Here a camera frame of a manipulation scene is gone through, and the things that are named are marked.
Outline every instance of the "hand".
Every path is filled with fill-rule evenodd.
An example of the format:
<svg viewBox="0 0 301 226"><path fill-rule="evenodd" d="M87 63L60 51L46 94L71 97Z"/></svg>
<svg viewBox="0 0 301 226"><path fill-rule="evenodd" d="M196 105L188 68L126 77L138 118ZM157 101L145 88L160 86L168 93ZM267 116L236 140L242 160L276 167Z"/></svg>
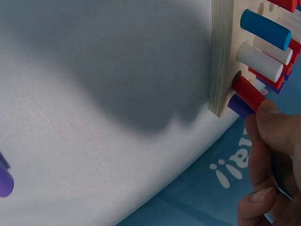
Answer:
<svg viewBox="0 0 301 226"><path fill-rule="evenodd" d="M241 200L238 225L268 226L268 213L275 226L301 226L301 115L281 114L266 100L245 123L252 142L249 178L255 192Z"/></svg>

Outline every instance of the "blue mat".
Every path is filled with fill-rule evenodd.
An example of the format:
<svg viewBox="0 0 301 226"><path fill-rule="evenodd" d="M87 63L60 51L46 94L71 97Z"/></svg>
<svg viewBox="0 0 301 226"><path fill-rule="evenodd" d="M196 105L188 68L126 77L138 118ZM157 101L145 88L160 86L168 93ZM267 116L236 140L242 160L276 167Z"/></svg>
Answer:
<svg viewBox="0 0 301 226"><path fill-rule="evenodd" d="M280 110L301 113L301 62L280 95L269 91ZM251 142L242 119L175 181L118 226L235 226L237 204L252 192L247 161Z"/></svg>

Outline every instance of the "wooden board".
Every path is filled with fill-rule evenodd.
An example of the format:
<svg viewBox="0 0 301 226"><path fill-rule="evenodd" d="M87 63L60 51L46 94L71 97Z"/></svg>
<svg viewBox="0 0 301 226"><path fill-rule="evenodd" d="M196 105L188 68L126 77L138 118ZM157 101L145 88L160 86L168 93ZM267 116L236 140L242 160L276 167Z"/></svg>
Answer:
<svg viewBox="0 0 301 226"><path fill-rule="evenodd" d="M253 46L254 35L240 28L240 18L249 9L273 21L288 12L267 0L212 0L212 55L208 109L222 117L234 94L231 83L235 75L242 75L251 83L255 76L248 67L236 60L243 42Z"/></svg>

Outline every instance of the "white cloth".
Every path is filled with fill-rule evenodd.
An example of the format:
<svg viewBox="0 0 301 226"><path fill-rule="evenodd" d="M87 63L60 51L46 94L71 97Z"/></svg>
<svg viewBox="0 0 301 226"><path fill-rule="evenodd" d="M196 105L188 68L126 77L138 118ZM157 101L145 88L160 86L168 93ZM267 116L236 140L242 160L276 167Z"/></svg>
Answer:
<svg viewBox="0 0 301 226"><path fill-rule="evenodd" d="M1 225L114 225L237 117L206 109L211 1L2 5Z"/></svg>

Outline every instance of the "white cylinder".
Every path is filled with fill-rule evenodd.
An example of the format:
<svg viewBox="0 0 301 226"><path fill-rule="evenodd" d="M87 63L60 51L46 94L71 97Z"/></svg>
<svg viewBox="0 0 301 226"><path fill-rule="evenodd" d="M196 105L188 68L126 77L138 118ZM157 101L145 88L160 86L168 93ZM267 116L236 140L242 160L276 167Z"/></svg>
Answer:
<svg viewBox="0 0 301 226"><path fill-rule="evenodd" d="M273 82L278 81L283 70L282 63L247 43L243 43L239 47L236 57L238 61L251 67Z"/></svg>
<svg viewBox="0 0 301 226"><path fill-rule="evenodd" d="M299 10L296 10L294 13L290 13L290 15L301 22L301 12Z"/></svg>
<svg viewBox="0 0 301 226"><path fill-rule="evenodd" d="M294 39L296 42L301 44L301 31L299 28L295 27L294 25L290 24L289 22L279 17L277 18L276 22L281 26L290 30L292 32L292 39Z"/></svg>
<svg viewBox="0 0 301 226"><path fill-rule="evenodd" d="M282 19L298 28L299 32L301 32L301 22L290 16L290 14L284 13Z"/></svg>
<svg viewBox="0 0 301 226"><path fill-rule="evenodd" d="M255 36L253 46L273 57L277 61L283 63L284 65L288 65L292 59L293 51L290 48L288 48L286 51L283 51L270 44L268 41L259 38L258 36Z"/></svg>

